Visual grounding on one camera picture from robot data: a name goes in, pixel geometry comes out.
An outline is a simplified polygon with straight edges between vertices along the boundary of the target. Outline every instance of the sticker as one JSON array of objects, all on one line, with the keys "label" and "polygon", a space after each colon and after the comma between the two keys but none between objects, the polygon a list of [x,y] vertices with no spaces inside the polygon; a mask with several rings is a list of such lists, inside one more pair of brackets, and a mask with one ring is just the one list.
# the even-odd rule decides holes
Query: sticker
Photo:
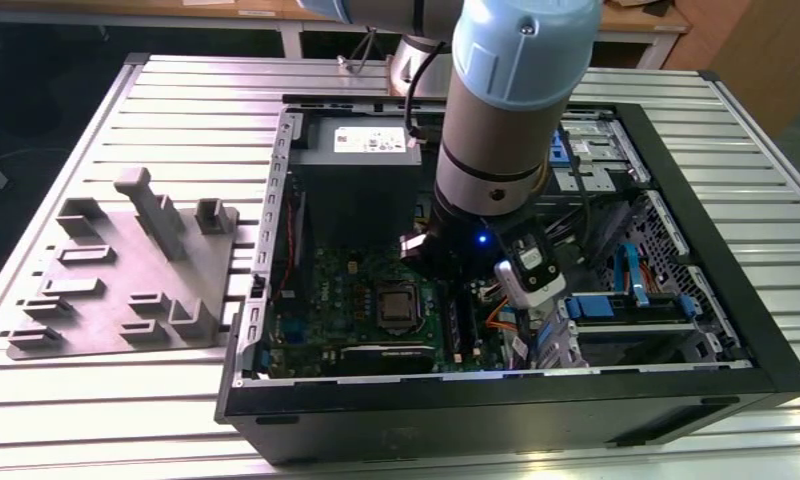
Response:
[{"label": "sticker", "polygon": [[590,147],[585,142],[573,144],[573,153],[590,153]]},{"label": "sticker", "polygon": [[513,338],[513,349],[522,357],[522,360],[527,360],[529,358],[529,346],[525,344],[519,336]]},{"label": "sticker", "polygon": [[182,2],[186,7],[198,5],[223,5],[226,3],[235,3],[235,0],[183,0]]},{"label": "sticker", "polygon": [[406,153],[403,127],[340,127],[335,130],[335,153]]},{"label": "sticker", "polygon": [[502,323],[513,323],[515,325],[517,324],[517,314],[514,313],[513,310],[509,310],[507,308],[505,308],[498,313],[498,321]]},{"label": "sticker", "polygon": [[275,17],[276,12],[268,12],[266,10],[239,10],[239,15],[244,17]]},{"label": "sticker", "polygon": [[655,31],[657,32],[679,32],[679,33],[685,33],[686,30],[687,30],[687,28],[685,28],[685,27],[675,27],[673,25],[657,25],[655,26]]}]

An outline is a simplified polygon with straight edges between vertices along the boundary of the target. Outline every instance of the floor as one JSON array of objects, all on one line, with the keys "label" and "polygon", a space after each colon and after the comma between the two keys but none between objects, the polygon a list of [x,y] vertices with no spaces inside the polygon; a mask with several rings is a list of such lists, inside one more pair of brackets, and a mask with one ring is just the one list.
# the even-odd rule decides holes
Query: floor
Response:
[{"label": "floor", "polygon": [[[0,24],[0,269],[131,52],[279,57],[274,32]],[[306,54],[351,52],[359,34],[308,33]],[[396,48],[380,35],[378,57]],[[800,170],[800,117],[778,144]]]}]

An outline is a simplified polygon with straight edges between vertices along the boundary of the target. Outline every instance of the aluminum table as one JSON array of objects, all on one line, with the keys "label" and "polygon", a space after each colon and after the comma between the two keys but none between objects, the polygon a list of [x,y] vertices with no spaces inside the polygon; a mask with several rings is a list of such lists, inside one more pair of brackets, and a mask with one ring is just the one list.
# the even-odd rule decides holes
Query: aluminum table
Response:
[{"label": "aluminum table", "polygon": [[[335,61],[132,56],[0,274],[0,332],[38,287],[68,196],[130,203],[111,181],[146,166],[183,205],[240,209],[226,322],[250,287],[282,94],[386,93],[386,68]],[[575,100],[641,103],[800,357],[800,175],[721,83],[694,72],[591,70]],[[659,447],[279,470],[214,422],[224,348],[15,362],[0,337],[0,478],[343,474],[555,478],[800,478],[800,399]]]}]

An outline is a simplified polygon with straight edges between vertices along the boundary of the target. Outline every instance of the white label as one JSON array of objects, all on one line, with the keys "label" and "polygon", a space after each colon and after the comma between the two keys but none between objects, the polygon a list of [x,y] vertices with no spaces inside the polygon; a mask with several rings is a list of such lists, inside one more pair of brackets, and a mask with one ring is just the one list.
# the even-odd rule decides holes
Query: white label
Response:
[{"label": "white label", "polygon": [[543,264],[543,254],[539,253],[539,248],[533,248],[527,252],[523,252],[519,258],[522,258],[522,264],[527,270],[534,270]]},{"label": "white label", "polygon": [[655,26],[655,31],[657,32],[681,32],[685,33],[687,29],[685,27],[675,27],[673,25],[657,25]]},{"label": "white label", "polygon": [[268,12],[264,10],[240,10],[238,11],[239,15],[244,17],[275,17],[276,12]]},{"label": "white label", "polygon": [[513,313],[513,311],[509,311],[507,309],[502,310],[498,313],[498,321],[502,323],[517,323],[517,314]]},{"label": "white label", "polygon": [[335,153],[404,153],[403,127],[340,127],[335,130]]},{"label": "white label", "polygon": [[198,5],[223,5],[226,3],[235,3],[235,0],[183,0],[186,7],[194,7]]},{"label": "white label", "polygon": [[513,349],[522,357],[522,360],[527,360],[529,358],[529,346],[525,344],[519,336],[513,338]]},{"label": "white label", "polygon": [[573,144],[573,152],[575,153],[590,153],[590,147],[585,142]]}]

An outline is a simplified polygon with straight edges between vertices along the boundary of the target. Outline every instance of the motherboard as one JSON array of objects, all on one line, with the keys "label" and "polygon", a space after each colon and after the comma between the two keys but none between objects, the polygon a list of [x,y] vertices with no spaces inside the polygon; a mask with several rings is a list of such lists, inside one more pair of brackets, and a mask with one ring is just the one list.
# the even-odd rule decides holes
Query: motherboard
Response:
[{"label": "motherboard", "polygon": [[[450,296],[446,285],[403,265],[396,245],[316,248],[307,312],[278,314],[271,374],[299,378],[503,368],[498,332],[483,331],[489,311],[477,295],[483,284],[466,284],[461,290],[469,295]],[[458,322],[469,318],[475,325],[461,329]],[[461,330],[481,333],[463,338]]]}]

